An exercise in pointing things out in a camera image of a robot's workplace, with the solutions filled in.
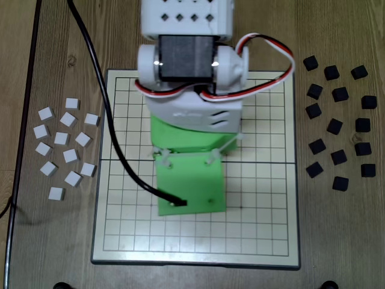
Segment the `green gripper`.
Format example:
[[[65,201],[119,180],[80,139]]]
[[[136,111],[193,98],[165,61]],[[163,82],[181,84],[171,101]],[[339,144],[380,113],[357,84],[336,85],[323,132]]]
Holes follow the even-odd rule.
[[[152,154],[225,154],[237,148],[239,133],[200,132],[169,125],[155,116],[150,117]]]

